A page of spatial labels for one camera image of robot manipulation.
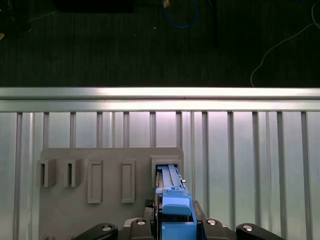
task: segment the metal bar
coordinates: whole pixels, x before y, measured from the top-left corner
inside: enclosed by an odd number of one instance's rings
[[[13,240],[19,239],[20,227],[20,186],[21,186],[21,148],[22,148],[22,114],[16,115],[14,197],[13,197]]]
[[[0,88],[2,100],[74,99],[320,99],[318,88],[215,88],[215,87],[26,87]]]
[[[112,148],[113,146],[113,113],[102,113],[102,147]]]
[[[192,147],[192,114],[189,111],[181,113],[182,150],[184,155],[184,179],[187,181],[188,190],[194,199],[194,173],[193,173],[193,147]]]
[[[33,140],[34,113],[22,114],[21,126],[21,166],[20,166],[20,203],[19,203],[19,240],[31,239],[32,189],[33,189]]]
[[[0,112],[318,111],[318,100],[0,100]]]
[[[0,113],[0,239],[13,239],[17,114]]]

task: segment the bolt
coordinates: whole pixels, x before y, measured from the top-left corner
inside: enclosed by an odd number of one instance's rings
[[[110,226],[104,226],[103,228],[102,228],[102,231],[104,231],[104,232],[108,232],[108,231],[110,231],[111,230],[111,227]]]
[[[251,232],[253,230],[252,226],[249,225],[244,225],[242,228],[247,230],[248,232]]]
[[[136,223],[139,225],[144,225],[146,223],[146,221],[145,220],[138,220]]]
[[[217,222],[215,220],[211,220],[211,219],[208,220],[207,223],[210,224],[210,225],[216,225],[217,224]]]

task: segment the vertical metal bar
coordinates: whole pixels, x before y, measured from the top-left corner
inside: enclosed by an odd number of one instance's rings
[[[204,172],[207,170],[207,163],[204,158],[204,134],[203,134],[203,114],[202,112],[192,113],[192,137],[193,137],[193,171],[194,171],[194,192],[195,200],[197,200],[202,207],[202,210],[207,213],[207,197],[206,193],[208,188],[206,187],[206,174]]]
[[[155,148],[157,145],[157,131],[156,131],[156,113],[150,112],[150,147]]]
[[[43,148],[46,149],[49,147],[49,126],[50,126],[50,116],[46,112],[43,115]]]
[[[129,147],[150,147],[150,112],[129,113]]]
[[[308,236],[311,234],[311,239],[319,240],[320,239],[320,112],[307,112],[306,113],[306,131],[307,131],[307,142],[308,149],[305,149],[304,146],[303,153],[304,155],[304,184],[306,186],[306,191],[304,192],[307,195],[306,201],[306,216],[311,219],[311,226],[307,228]]]
[[[97,146],[97,113],[76,113],[75,145],[77,148],[95,148]]]
[[[124,147],[124,113],[113,113],[113,147]]]
[[[306,239],[302,121],[300,112],[283,113],[287,238]]]
[[[234,112],[236,225],[255,223],[255,168],[252,112]]]
[[[13,239],[17,114],[0,113],[0,239]]]
[[[34,113],[23,113],[21,122],[19,240],[31,239]]]
[[[208,145],[208,113],[202,113],[202,151],[203,151],[203,181],[204,214],[209,216],[209,145]]]
[[[37,181],[37,162],[41,159],[44,139],[44,114],[42,112],[34,113],[33,121],[33,142],[32,142],[32,194],[31,194],[31,234],[32,240],[39,239],[39,206],[40,206],[40,189],[36,186]]]
[[[229,199],[230,199],[230,228],[236,229],[236,170],[235,170],[235,128],[234,114],[227,113],[228,134],[228,165],[229,165]]]
[[[261,211],[262,211],[262,206],[261,206],[261,181],[260,181],[260,176],[261,176],[261,170],[260,170],[260,138],[259,138],[259,133],[260,133],[260,126],[263,124],[262,121],[266,120],[266,117],[262,117],[261,119],[259,118],[259,115],[265,115],[264,112],[253,112],[252,113],[252,120],[253,120],[253,165],[254,165],[254,189],[255,189],[255,224],[258,226],[261,226]]]
[[[280,208],[280,170],[278,144],[278,118],[276,112],[267,112],[266,115],[266,148],[269,179],[269,229],[281,235],[281,208]]]
[[[182,150],[184,155],[184,179],[192,198],[194,199],[194,181],[193,181],[193,141],[192,141],[192,116],[191,112],[183,111],[181,113],[181,131],[182,131]]]
[[[306,240],[313,239],[307,113],[301,113]]]
[[[175,147],[177,145],[177,114],[171,112],[156,112],[156,146],[158,148]]]
[[[113,147],[113,113],[103,112],[102,113],[102,147],[112,148]]]
[[[13,205],[13,240],[19,239],[20,226],[20,179],[21,179],[21,135],[22,114],[16,115],[15,166],[14,166],[14,205]]]
[[[75,112],[70,113],[70,148],[76,147],[77,132],[77,115]]]
[[[129,112],[123,113],[123,147],[129,148],[130,146],[130,114]]]
[[[182,113],[176,113],[176,144],[178,148],[182,149]]]
[[[256,189],[256,221],[266,230],[271,230],[271,180],[270,180],[270,147],[268,146],[268,112],[253,114],[253,143]]]
[[[68,148],[70,146],[70,113],[51,112],[48,121],[48,147]]]
[[[284,118],[283,113],[277,113],[278,122],[278,150],[279,150],[279,182],[280,182],[280,217],[281,236],[287,239],[287,195],[286,195],[286,168],[285,168],[285,140],[284,140]]]
[[[228,113],[208,112],[209,218],[231,226]]]
[[[102,148],[103,146],[103,114],[97,112],[96,114],[96,147]]]

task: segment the light blue object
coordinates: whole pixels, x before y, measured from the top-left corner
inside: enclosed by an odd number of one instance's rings
[[[196,240],[197,219],[191,194],[182,182],[182,176],[174,165],[157,166],[162,171],[163,187],[156,189],[162,196],[162,214],[188,216],[188,222],[163,222],[162,240]]]

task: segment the gray panel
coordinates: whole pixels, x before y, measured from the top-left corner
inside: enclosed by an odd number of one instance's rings
[[[99,223],[113,223],[121,228],[127,219],[142,216],[145,199],[155,196],[155,189],[146,184],[152,172],[151,156],[176,156],[183,162],[183,152],[176,147],[47,148],[42,151],[41,160],[56,159],[59,176],[67,159],[83,159],[87,167],[83,178],[87,181],[91,174],[94,192],[90,199],[96,203],[88,204],[88,187],[84,182],[73,188],[63,187],[61,182],[52,187],[41,187],[39,238],[49,236],[50,240],[53,237],[64,240],[66,236],[77,236]],[[123,203],[122,162],[128,159],[136,161],[135,201]]]
[[[122,203],[135,202],[136,161],[125,159],[122,161]]]
[[[17,114],[0,113],[0,239],[13,238]]]
[[[208,112],[208,163],[209,217],[231,226],[228,113],[225,111]]]
[[[184,179],[186,186],[192,196],[194,195],[194,174],[193,174],[193,140],[192,140],[192,117],[190,111],[182,112],[182,150],[184,154]]]
[[[234,112],[235,225],[255,223],[252,112]]]
[[[124,113],[113,114],[113,147],[123,148],[124,146]]]
[[[34,113],[22,114],[19,240],[31,239],[34,119]]]
[[[300,112],[283,113],[284,171],[287,238],[306,238],[302,123]]]
[[[150,113],[129,113],[129,147],[150,147]]]
[[[97,146],[97,113],[76,113],[76,147],[94,148]]]
[[[313,239],[320,240],[320,112],[307,113]]]
[[[70,146],[70,113],[52,112],[49,114],[49,148]]]
[[[278,119],[276,112],[266,113],[266,147],[269,167],[269,228],[281,236]]]
[[[103,112],[102,113],[102,147],[112,148],[113,147],[113,113]]]
[[[199,202],[204,214],[208,215],[208,162],[204,158],[202,112],[192,113],[192,123],[194,199]]]
[[[156,147],[177,145],[177,114],[175,111],[156,112]]]

